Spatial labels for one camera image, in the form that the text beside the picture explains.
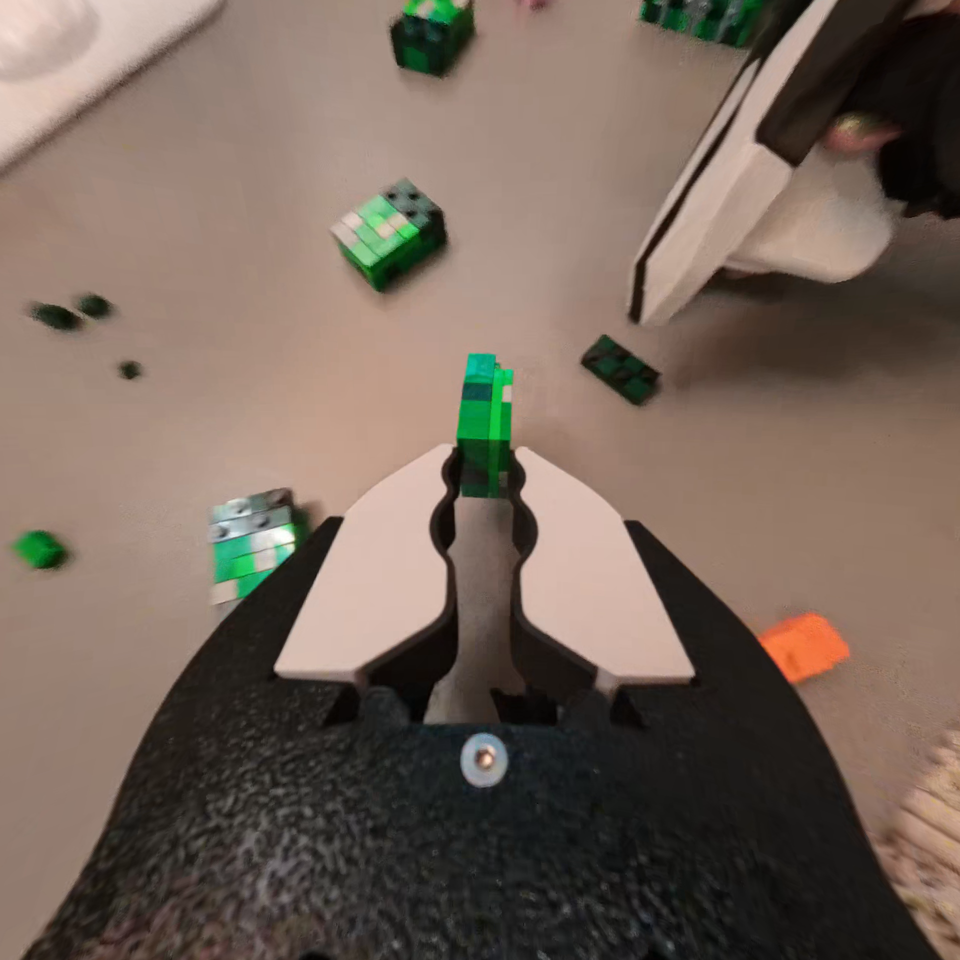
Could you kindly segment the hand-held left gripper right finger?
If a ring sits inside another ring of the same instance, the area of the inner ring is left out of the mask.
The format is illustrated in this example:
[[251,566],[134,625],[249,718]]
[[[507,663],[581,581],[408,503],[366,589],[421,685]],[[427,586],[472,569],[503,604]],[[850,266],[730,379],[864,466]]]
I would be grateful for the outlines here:
[[626,520],[530,447],[511,455],[511,659],[556,705],[687,687],[696,670]]

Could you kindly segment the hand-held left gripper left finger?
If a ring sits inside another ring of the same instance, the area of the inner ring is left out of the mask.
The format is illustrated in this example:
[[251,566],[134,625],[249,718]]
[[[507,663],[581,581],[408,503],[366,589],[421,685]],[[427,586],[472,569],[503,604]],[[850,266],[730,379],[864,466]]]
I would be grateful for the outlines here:
[[459,452],[441,443],[343,515],[274,665],[283,679],[394,690],[425,706],[458,653],[450,547]]

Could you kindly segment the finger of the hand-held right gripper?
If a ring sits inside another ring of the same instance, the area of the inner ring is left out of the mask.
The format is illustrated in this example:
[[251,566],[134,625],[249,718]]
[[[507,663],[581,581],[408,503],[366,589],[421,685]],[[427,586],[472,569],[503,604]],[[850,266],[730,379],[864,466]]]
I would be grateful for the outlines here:
[[798,185],[801,164],[813,160],[862,66],[913,8],[912,2],[767,3],[748,52],[766,39],[762,97],[753,101],[758,123],[747,168],[747,236],[786,188]]
[[755,152],[767,40],[747,54],[712,114],[633,259],[628,315],[663,326],[689,304],[732,258],[750,232],[747,170]]

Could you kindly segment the green lego wall assembly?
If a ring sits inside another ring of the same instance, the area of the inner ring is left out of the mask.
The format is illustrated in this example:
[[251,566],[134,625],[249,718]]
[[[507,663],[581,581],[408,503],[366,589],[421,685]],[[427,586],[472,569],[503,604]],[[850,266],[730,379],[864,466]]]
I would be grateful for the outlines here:
[[461,495],[506,496],[512,444],[514,372],[496,355],[471,353],[466,359],[457,428],[461,455]]

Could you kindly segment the flat green grey lego build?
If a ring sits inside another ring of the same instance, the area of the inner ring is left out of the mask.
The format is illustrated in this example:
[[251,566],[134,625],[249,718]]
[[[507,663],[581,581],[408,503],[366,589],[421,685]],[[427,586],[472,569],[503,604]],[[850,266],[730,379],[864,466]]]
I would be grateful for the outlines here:
[[288,560],[308,535],[307,514],[288,486],[233,498],[208,511],[210,606],[224,619]]

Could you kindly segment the large green lego creeper build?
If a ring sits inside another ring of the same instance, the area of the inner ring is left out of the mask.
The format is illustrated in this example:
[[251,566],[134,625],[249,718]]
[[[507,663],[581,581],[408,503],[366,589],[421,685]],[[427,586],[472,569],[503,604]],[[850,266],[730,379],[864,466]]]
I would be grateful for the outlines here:
[[641,1],[637,20],[696,40],[741,49],[758,29],[766,1]]

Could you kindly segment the dark green lego plate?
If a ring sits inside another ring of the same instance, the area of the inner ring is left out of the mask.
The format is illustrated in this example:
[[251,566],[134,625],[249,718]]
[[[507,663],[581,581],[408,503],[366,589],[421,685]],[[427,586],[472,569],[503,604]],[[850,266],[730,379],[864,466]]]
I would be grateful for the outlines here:
[[606,334],[582,354],[580,363],[631,405],[642,405],[659,390],[660,372]]

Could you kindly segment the dark green lego cube build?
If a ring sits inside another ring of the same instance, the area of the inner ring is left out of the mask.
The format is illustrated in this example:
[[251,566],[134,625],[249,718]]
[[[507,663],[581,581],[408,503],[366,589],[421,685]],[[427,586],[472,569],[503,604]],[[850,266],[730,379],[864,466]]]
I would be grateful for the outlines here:
[[399,68],[442,78],[475,36],[474,1],[407,1],[390,23]]

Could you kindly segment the green white lego cube build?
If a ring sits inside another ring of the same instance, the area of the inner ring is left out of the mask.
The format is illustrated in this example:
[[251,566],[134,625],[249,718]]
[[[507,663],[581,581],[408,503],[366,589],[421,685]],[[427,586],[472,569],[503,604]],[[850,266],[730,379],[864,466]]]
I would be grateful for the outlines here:
[[377,293],[448,244],[445,212],[407,177],[346,211],[330,234],[344,260]]

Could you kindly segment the small green lego brick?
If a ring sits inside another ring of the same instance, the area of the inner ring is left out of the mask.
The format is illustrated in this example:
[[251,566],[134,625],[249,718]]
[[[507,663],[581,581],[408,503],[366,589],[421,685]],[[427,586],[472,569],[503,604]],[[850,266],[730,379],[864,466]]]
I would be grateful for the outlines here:
[[45,530],[29,530],[11,545],[14,554],[31,570],[57,570],[69,558],[66,546]]

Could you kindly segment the person's right hand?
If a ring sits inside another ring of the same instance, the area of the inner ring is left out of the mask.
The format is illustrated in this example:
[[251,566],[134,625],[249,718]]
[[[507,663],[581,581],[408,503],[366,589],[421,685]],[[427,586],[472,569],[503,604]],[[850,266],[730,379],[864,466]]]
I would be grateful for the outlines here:
[[903,131],[874,115],[848,112],[831,122],[821,143],[824,150],[841,156],[856,156],[876,152],[898,139]]

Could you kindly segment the orange brick separator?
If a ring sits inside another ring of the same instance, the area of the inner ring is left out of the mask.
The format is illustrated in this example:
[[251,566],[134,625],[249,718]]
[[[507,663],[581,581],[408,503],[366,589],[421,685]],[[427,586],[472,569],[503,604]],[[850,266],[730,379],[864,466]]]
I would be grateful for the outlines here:
[[791,685],[820,677],[851,656],[846,641],[819,613],[787,618],[764,630],[757,639]]

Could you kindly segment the cream knit sweater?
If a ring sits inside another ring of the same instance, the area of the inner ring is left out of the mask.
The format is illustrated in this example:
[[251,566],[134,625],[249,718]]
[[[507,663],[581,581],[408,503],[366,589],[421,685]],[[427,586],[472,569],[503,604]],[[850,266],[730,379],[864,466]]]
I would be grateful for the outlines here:
[[881,834],[880,866],[940,958],[959,957],[959,730],[929,745],[915,783]]

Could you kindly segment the white paper sheet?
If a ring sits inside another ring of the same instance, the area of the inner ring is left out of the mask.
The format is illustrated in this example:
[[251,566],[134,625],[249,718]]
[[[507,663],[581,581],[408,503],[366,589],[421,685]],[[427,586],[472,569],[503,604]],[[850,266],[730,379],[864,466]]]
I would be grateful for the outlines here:
[[3,1],[2,172],[222,6],[221,1]]

